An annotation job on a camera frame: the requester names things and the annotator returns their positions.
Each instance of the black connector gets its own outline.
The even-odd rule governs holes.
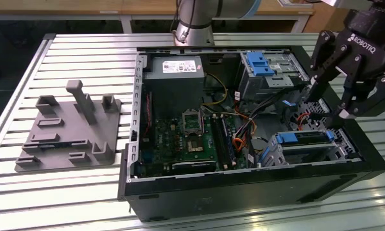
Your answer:
[[[331,113],[315,113],[315,112],[312,112],[309,114],[309,118],[312,120],[321,120],[323,118],[327,118],[327,117],[331,117],[331,116],[332,116]]]
[[[137,141],[137,134],[135,130],[131,131],[131,141]]]

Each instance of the yellow wire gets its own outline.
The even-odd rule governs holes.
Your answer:
[[[219,79],[217,76],[215,76],[215,75],[211,74],[211,73],[207,73],[207,74],[211,75],[211,76],[212,76],[212,77],[219,81],[219,83],[221,83],[221,85],[223,85],[223,87],[224,87],[224,98],[223,98],[220,101],[213,102],[213,103],[203,103],[203,105],[216,105],[216,104],[223,103],[223,102],[225,101],[225,99],[227,99],[228,89],[227,89],[224,83],[221,82],[221,80]]]

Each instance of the sticker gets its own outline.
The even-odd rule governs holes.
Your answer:
[[[248,154],[248,160],[251,161],[251,163],[255,163],[255,157],[251,154]]]
[[[235,94],[233,94],[233,98],[235,98],[236,101],[240,101],[241,93],[236,91]]]
[[[281,69],[280,65],[269,65],[271,69]]]
[[[197,72],[195,60],[165,61],[163,63],[163,73],[183,73],[183,72]]]

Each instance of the open computer tower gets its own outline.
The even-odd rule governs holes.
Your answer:
[[[385,172],[355,120],[305,103],[301,47],[140,48],[119,200],[141,221],[321,201]]]

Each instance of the wooden surface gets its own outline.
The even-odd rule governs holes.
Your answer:
[[[304,32],[320,32],[321,30],[343,30],[344,19],[348,12],[348,9],[336,8],[324,3],[315,4],[315,15],[308,20]]]
[[[312,8],[281,7],[277,0],[263,0],[257,15],[313,14]],[[175,0],[123,0],[124,14],[175,14]]]
[[[123,0],[0,0],[0,14],[119,14]]]
[[[311,8],[284,8],[263,0],[257,15],[313,14]],[[175,14],[175,0],[0,0],[0,14]]]

